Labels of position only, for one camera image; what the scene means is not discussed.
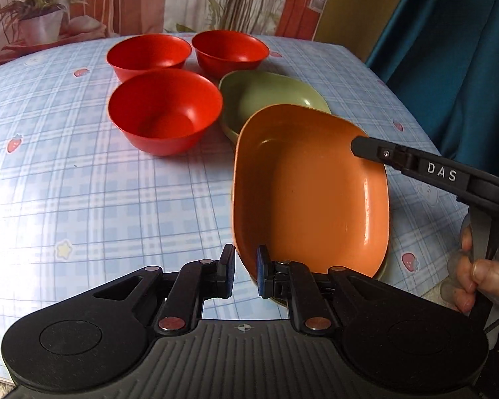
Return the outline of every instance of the curtain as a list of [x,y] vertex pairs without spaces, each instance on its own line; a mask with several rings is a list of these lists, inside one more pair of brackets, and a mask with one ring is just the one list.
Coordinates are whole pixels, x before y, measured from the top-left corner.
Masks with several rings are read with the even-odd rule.
[[499,176],[499,0],[401,0],[366,64],[442,155]]

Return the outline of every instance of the plant pot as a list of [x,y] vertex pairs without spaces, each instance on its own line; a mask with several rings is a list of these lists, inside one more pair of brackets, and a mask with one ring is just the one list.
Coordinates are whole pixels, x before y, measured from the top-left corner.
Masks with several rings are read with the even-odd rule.
[[21,37],[26,45],[45,45],[57,41],[63,12],[56,10],[36,18],[19,21]]

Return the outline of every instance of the red bowl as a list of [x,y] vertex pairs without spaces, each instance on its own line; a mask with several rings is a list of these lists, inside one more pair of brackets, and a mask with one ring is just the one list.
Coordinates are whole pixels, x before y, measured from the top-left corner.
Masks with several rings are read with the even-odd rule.
[[109,100],[109,118],[132,145],[156,156],[192,147],[222,110],[222,95],[204,77],[163,69],[120,85]]
[[192,45],[196,49],[200,68],[217,79],[235,70],[257,69],[270,54],[270,49],[259,39],[230,30],[196,34]]
[[107,62],[121,82],[156,69],[181,69],[192,53],[184,39],[169,34],[143,34],[113,46]]

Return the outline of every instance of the green bowl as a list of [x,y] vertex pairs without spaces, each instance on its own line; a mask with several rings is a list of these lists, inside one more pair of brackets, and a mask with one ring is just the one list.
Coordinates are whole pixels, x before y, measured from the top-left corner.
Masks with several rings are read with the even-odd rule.
[[331,113],[327,102],[310,85],[267,71],[232,71],[221,79],[218,88],[224,98],[220,125],[234,144],[248,118],[270,105],[291,103]]

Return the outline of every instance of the checkered tablecloth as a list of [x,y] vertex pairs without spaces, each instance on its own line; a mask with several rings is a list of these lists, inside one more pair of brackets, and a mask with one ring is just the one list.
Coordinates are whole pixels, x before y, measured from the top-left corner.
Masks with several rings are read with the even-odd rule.
[[[234,152],[215,125],[195,148],[156,158],[109,121],[118,81],[105,62],[121,38],[66,45],[0,66],[0,342],[19,317],[145,265],[177,271],[232,241]],[[368,135],[436,152],[387,87],[346,49],[264,37],[261,70],[318,90]],[[198,71],[195,56],[187,69]],[[383,280],[422,294],[445,276],[464,207],[388,170],[391,237]],[[233,297],[204,317],[285,317],[258,298],[237,260]],[[0,357],[0,377],[8,373]]]

